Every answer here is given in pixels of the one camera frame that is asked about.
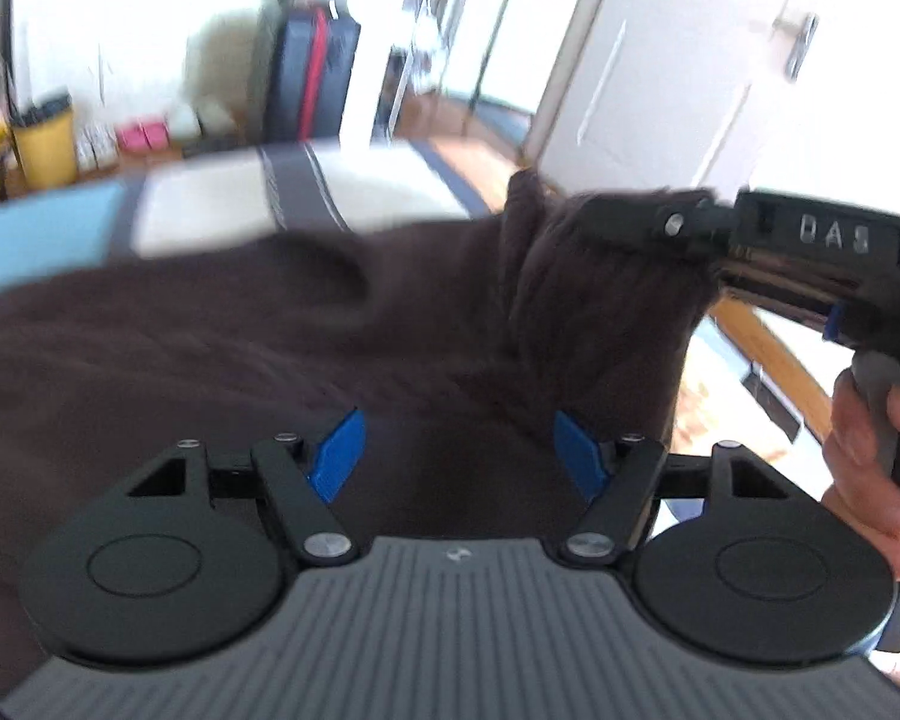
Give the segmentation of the person's right hand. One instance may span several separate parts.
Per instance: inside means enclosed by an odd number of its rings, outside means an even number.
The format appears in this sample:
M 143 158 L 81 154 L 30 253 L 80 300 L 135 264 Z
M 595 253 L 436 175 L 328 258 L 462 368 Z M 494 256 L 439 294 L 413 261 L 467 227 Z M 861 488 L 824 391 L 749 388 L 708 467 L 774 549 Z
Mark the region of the person's right hand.
M 878 463 L 873 419 L 850 369 L 837 377 L 831 405 L 823 457 L 832 484 L 821 502 L 880 551 L 900 582 L 900 489 Z M 886 408 L 900 432 L 900 387 L 891 388 Z M 900 668 L 891 676 L 900 684 Z

